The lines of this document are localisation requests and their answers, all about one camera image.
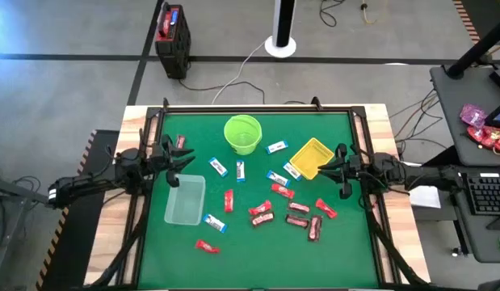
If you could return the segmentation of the black keyboard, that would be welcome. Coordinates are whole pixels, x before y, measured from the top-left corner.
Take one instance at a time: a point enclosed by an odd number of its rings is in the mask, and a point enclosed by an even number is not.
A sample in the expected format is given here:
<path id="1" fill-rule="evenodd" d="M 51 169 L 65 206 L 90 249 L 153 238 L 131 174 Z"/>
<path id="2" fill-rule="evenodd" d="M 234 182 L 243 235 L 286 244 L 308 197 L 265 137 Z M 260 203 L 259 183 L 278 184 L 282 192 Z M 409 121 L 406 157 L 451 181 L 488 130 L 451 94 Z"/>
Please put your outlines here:
<path id="1" fill-rule="evenodd" d="M 500 216 L 500 174 L 465 174 L 464 188 L 474 215 Z"/>

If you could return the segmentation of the lime green halloween bucket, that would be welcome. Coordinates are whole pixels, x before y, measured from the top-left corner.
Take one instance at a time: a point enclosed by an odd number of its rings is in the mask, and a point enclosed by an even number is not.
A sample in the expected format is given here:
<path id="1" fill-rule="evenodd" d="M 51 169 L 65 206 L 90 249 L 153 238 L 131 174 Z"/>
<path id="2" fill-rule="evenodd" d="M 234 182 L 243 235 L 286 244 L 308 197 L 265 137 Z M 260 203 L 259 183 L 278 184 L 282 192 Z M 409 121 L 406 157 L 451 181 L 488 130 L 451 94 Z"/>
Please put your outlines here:
<path id="1" fill-rule="evenodd" d="M 224 136 L 236 154 L 248 155 L 254 152 L 262 140 L 263 131 L 256 118 L 236 115 L 225 123 Z"/>

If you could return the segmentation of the white paper sheet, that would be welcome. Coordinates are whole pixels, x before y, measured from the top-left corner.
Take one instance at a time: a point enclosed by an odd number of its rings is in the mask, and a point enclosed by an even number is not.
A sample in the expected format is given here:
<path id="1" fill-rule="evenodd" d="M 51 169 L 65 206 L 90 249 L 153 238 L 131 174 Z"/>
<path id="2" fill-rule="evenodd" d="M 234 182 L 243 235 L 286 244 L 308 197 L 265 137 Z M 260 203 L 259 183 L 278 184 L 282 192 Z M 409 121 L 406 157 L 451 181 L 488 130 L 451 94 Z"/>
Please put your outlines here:
<path id="1" fill-rule="evenodd" d="M 440 209 L 439 190 L 433 186 L 417 186 L 409 190 L 412 206 Z"/>

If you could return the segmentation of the grey metal stand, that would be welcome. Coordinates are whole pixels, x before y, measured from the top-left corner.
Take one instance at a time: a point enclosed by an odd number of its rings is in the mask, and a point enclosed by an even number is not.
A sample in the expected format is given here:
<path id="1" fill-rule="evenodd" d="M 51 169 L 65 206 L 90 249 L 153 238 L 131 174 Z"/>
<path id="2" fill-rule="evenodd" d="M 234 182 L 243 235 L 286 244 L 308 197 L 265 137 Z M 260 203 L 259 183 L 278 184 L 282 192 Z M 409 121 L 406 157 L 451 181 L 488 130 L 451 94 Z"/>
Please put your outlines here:
<path id="1" fill-rule="evenodd" d="M 48 196 L 39 193 L 41 182 L 32 175 L 22 176 L 12 182 L 0 178 L 0 193 L 9 196 L 19 196 L 32 202 L 46 205 Z"/>

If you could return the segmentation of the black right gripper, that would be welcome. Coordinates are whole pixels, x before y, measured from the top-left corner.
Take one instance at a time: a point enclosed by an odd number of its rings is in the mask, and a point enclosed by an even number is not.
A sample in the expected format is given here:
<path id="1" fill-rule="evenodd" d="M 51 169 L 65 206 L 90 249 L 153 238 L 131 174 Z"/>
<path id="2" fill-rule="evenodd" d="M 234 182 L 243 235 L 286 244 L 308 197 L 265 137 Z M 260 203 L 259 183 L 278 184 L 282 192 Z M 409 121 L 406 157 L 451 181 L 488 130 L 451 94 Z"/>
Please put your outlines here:
<path id="1" fill-rule="evenodd" d="M 359 172 L 362 170 L 361 157 L 359 155 L 348 156 L 347 154 L 347 146 L 340 143 L 335 150 L 336 159 L 318 167 L 319 170 L 322 170 L 322 175 L 333 180 L 335 183 L 341 184 L 339 190 L 339 197 L 341 199 L 351 197 L 353 190 L 349 179 L 358 179 Z"/>

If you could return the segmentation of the purple candy bag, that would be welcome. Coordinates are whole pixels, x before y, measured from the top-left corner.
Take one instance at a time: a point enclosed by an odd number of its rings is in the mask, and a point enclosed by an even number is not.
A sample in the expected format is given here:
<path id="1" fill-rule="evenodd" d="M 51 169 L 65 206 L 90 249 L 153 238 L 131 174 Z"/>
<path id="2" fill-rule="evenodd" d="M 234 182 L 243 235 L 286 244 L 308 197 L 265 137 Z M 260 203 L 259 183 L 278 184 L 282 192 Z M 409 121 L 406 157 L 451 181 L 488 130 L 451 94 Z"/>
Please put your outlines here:
<path id="1" fill-rule="evenodd" d="M 486 117 L 487 115 L 484 110 L 470 103 L 466 103 L 460 112 L 460 119 L 477 129 L 484 126 Z"/>

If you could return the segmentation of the dark grey desk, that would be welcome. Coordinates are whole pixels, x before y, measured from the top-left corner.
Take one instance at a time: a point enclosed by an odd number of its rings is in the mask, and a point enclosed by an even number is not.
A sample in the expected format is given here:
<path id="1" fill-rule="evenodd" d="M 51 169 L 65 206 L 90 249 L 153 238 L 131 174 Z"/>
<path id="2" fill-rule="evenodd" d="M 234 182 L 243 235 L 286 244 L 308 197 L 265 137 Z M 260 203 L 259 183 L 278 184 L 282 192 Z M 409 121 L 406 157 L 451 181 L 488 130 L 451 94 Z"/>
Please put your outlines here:
<path id="1" fill-rule="evenodd" d="M 454 146 L 425 162 L 427 166 L 455 165 L 464 182 L 465 174 L 498 173 L 500 167 L 468 167 L 460 163 Z M 451 192 L 439 190 L 441 208 L 414 207 L 419 221 L 452 221 L 463 254 L 480 263 L 500 263 L 500 216 L 474 215 L 464 186 Z"/>

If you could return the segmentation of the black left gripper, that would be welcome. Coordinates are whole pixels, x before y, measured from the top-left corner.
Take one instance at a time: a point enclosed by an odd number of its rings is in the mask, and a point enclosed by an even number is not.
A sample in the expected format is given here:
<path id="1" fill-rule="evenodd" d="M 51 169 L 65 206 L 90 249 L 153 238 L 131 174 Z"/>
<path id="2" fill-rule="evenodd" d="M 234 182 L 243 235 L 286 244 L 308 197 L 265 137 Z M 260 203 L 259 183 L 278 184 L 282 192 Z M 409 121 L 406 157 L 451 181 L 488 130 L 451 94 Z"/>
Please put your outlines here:
<path id="1" fill-rule="evenodd" d="M 164 134 L 159 143 L 154 143 L 150 162 L 155 171 L 164 171 L 166 173 L 166 182 L 172 187 L 179 186 L 177 174 L 181 172 L 195 157 L 177 159 L 190 154 L 193 149 L 180 149 L 174 145 L 169 135 Z"/>

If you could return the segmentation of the grey side desk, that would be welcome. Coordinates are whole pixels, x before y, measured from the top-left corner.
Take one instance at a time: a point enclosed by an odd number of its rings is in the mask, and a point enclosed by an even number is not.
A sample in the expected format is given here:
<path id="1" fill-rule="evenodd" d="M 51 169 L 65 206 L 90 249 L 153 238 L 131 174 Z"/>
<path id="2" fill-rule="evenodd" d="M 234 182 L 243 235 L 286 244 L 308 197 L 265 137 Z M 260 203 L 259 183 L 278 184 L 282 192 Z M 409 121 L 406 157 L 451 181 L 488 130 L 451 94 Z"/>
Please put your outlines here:
<path id="1" fill-rule="evenodd" d="M 454 149 L 460 163 L 468 167 L 500 167 L 500 156 L 482 150 L 466 136 L 467 125 L 460 119 L 463 106 L 476 105 L 490 114 L 500 106 L 500 88 L 489 77 L 491 67 L 470 68 L 462 78 L 449 78 L 442 67 L 430 69 L 431 81 L 439 97 Z"/>

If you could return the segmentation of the black hazard-striped floor mat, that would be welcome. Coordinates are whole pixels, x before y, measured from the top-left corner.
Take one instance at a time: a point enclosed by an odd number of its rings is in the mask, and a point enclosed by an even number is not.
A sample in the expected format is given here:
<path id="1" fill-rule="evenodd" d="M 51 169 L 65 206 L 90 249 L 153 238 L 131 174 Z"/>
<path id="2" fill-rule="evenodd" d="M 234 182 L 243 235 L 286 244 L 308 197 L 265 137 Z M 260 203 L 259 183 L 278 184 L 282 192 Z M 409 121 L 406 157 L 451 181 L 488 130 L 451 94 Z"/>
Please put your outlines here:
<path id="1" fill-rule="evenodd" d="M 474 44 L 500 22 L 500 0 L 452 0 L 452 3 Z"/>
<path id="2" fill-rule="evenodd" d="M 105 146 L 116 147 L 119 133 L 97 129 L 89 138 L 79 172 L 101 170 L 107 161 Z M 85 284 L 105 193 L 73 202 L 61 212 L 55 234 L 36 282 L 36 291 L 68 291 Z"/>

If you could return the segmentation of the clear plastic bin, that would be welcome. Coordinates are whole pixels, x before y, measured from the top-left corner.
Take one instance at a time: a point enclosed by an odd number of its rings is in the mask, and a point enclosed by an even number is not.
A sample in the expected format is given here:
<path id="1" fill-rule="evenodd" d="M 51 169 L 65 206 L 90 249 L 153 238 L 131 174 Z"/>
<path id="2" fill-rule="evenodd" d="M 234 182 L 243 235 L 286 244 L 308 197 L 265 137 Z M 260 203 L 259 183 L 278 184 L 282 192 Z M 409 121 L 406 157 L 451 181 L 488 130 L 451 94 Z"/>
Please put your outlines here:
<path id="1" fill-rule="evenodd" d="M 197 226 L 202 220 L 206 181 L 201 175 L 177 174 L 179 186 L 171 188 L 164 220 L 168 224 Z"/>

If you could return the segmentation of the yellow plastic basket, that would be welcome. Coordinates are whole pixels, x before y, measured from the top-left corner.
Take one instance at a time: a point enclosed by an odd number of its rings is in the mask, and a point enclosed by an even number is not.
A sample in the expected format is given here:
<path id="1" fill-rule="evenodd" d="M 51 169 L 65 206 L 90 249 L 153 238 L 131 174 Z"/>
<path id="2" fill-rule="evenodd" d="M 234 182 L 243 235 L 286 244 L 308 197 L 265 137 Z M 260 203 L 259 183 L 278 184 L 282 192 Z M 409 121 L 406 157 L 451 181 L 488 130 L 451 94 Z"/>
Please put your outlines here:
<path id="1" fill-rule="evenodd" d="M 326 165 L 334 157 L 334 152 L 312 137 L 289 160 L 291 165 L 306 179 L 317 176 L 318 167 Z"/>

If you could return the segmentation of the white round-base stand pole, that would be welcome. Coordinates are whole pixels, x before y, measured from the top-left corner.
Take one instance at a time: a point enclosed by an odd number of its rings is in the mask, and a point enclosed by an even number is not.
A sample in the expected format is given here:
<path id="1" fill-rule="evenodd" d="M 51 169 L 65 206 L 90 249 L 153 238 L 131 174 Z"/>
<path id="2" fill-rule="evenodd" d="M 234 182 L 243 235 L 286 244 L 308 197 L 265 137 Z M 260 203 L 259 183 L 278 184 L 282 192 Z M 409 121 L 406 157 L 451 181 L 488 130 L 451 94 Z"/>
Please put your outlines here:
<path id="1" fill-rule="evenodd" d="M 296 0 L 275 0 L 272 34 L 266 39 L 264 47 L 276 58 L 290 57 L 296 51 L 292 38 L 292 25 Z"/>

